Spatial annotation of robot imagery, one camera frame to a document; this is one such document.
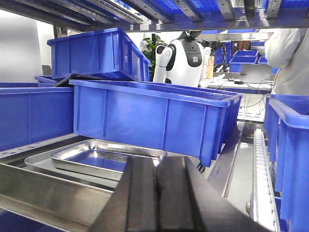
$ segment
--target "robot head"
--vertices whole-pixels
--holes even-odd
[[[183,31],[178,39],[188,38],[189,40],[194,41],[201,34],[201,32],[201,30]]]

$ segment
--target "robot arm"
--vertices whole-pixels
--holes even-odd
[[[209,58],[211,55],[211,48],[205,47],[203,50],[203,66],[202,66],[202,72],[199,78],[199,81],[204,81],[206,79],[206,73],[207,73],[207,66],[209,63]]]
[[[155,50],[154,82],[165,81],[166,67],[172,57],[173,50],[170,47],[159,45]]]

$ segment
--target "laptop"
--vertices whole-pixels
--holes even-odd
[[[272,67],[265,64],[242,64],[240,71],[240,81],[244,83],[261,83],[273,81],[271,75]]]

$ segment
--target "green leaves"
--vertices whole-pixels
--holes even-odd
[[[149,73],[150,73],[150,81],[154,79],[154,72],[155,72],[155,50],[156,47],[159,45],[166,46],[167,44],[161,40],[161,37],[156,35],[155,36],[155,43],[152,41],[151,38],[144,38],[143,41],[147,42],[147,50],[142,51],[142,53],[149,59]]]

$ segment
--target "sleeve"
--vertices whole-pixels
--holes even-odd
[[[285,68],[301,42],[301,34],[300,29],[277,29],[265,42],[265,56],[269,65]]]

